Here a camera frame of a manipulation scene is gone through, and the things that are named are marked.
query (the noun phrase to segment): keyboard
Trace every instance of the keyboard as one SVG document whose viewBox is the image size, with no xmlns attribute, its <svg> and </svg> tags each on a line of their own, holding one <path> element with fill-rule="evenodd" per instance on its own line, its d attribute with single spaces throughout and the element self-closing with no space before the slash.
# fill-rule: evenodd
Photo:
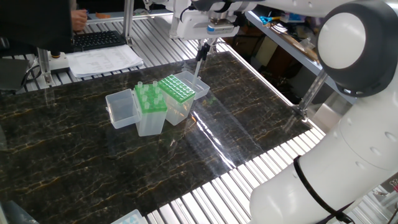
<svg viewBox="0 0 398 224">
<path fill-rule="evenodd" d="M 126 44 L 126 41 L 117 31 L 77 34 L 73 39 L 75 40 L 75 51 L 102 49 Z"/>
</svg>

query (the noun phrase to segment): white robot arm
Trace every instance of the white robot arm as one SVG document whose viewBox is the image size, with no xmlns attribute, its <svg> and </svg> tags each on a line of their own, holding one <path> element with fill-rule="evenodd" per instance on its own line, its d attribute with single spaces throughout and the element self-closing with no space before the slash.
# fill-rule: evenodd
<svg viewBox="0 0 398 224">
<path fill-rule="evenodd" d="M 398 3 L 381 0 L 177 0 L 175 36 L 229 37 L 236 11 L 256 4 L 324 17 L 318 56 L 339 90 L 357 103 L 325 138 L 254 189 L 251 224 L 326 223 L 398 172 Z M 196 11 L 183 9 L 193 4 Z"/>
<path fill-rule="evenodd" d="M 233 37 L 239 30 L 239 15 L 258 4 L 305 16 L 325 17 L 349 1 L 352 0 L 144 0 L 147 8 L 156 3 L 173 11 L 170 37 L 186 40 Z"/>
</svg>

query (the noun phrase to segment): clear plastic box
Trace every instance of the clear plastic box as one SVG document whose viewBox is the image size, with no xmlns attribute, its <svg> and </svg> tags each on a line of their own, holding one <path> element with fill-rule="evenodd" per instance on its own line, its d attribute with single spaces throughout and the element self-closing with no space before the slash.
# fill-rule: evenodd
<svg viewBox="0 0 398 224">
<path fill-rule="evenodd" d="M 173 75 L 161 80 L 159 86 L 167 104 L 166 120 L 176 126 L 188 117 L 195 91 Z"/>
<path fill-rule="evenodd" d="M 153 85 L 140 85 L 142 84 L 136 85 L 133 93 L 141 116 L 137 123 L 138 135 L 143 137 L 160 134 L 167 115 L 166 102 L 157 82 Z"/>
<path fill-rule="evenodd" d="M 134 211 L 128 213 L 127 215 L 121 217 L 120 219 L 112 222 L 111 224 L 148 224 L 145 218 L 141 216 L 139 211 L 135 209 Z"/>
<path fill-rule="evenodd" d="M 108 95 L 105 99 L 108 105 L 106 110 L 109 112 L 115 129 L 135 124 L 141 119 L 134 104 L 131 89 Z"/>
<path fill-rule="evenodd" d="M 192 82 L 193 82 L 193 79 L 195 78 L 195 76 L 192 75 L 192 73 L 190 73 L 190 72 L 185 71 L 182 73 L 178 73 L 174 76 L 176 78 L 178 78 L 179 80 L 181 80 L 181 82 L 183 82 L 184 84 L 189 86 L 193 91 L 196 92 L 195 100 L 197 100 L 203 96 L 206 96 L 210 90 L 210 86 L 208 86 L 206 83 L 202 82 L 200 80 L 200 77 L 197 78 L 197 82 L 196 82 L 195 86 L 192 86 Z"/>
<path fill-rule="evenodd" d="M 153 85 L 139 82 L 134 91 L 128 89 L 106 96 L 106 103 L 114 128 L 136 124 L 141 137 L 162 132 L 167 105 L 157 82 Z"/>
</svg>

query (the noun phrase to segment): metal grating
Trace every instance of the metal grating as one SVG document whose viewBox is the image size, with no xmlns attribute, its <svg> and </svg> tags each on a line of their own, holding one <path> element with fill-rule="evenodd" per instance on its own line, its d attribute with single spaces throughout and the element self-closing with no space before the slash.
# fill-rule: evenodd
<svg viewBox="0 0 398 224">
<path fill-rule="evenodd" d="M 293 158 L 308 152 L 324 136 L 325 133 L 313 128 L 164 205 L 148 214 L 147 221 L 149 224 L 248 223 L 253 189 L 293 163 Z M 388 222 L 368 196 L 348 215 L 356 224 Z"/>
<path fill-rule="evenodd" d="M 167 24 L 171 21 L 171 18 L 171 14 L 138 16 L 133 18 L 132 34 L 134 45 L 132 49 L 143 59 L 143 66 L 131 67 L 85 78 L 76 78 L 72 72 L 58 73 L 52 75 L 55 86 L 82 82 L 93 78 L 117 75 L 123 72 L 195 58 L 199 44 L 197 40 L 169 38 L 169 27 L 167 27 Z M 123 19 L 89 21 L 84 31 L 80 33 L 106 30 L 116 30 L 121 33 L 123 31 Z M 257 71 L 243 60 L 243 58 L 230 46 L 226 44 L 218 45 L 217 51 L 231 52 L 288 105 L 292 105 L 289 100 L 258 74 Z M 27 59 L 30 60 L 31 63 L 34 61 L 34 55 L 19 55 L 7 58 Z M 40 77 L 37 80 L 28 82 L 26 86 L 16 94 L 51 87 L 52 86 L 47 86 L 44 79 Z M 325 133 L 319 129 L 313 128 L 244 165 L 239 166 L 237 169 L 233 169 L 227 174 L 195 189 L 189 194 L 153 211 L 146 216 L 146 220 L 150 224 L 247 223 L 251 218 L 249 199 L 253 189 L 273 178 L 282 169 L 285 169 L 292 163 L 293 158 L 297 155 L 303 155 L 311 150 L 311 148 L 320 142 L 324 135 Z M 349 216 L 357 224 L 378 224 L 387 223 L 388 214 L 381 211 L 378 205 L 370 199 L 370 196 L 365 196 L 364 201 L 358 208 L 352 211 Z"/>
</svg>

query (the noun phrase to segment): black marble countertop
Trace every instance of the black marble countertop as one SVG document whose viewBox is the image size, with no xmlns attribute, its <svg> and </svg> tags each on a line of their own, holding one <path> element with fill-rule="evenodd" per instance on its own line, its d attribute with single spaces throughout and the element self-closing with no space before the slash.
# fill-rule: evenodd
<svg viewBox="0 0 398 224">
<path fill-rule="evenodd" d="M 39 223 L 146 215 L 309 129 L 229 52 L 208 57 L 211 86 L 177 126 L 140 138 L 114 129 L 105 96 L 182 70 L 189 60 L 0 98 L 0 201 Z"/>
</svg>

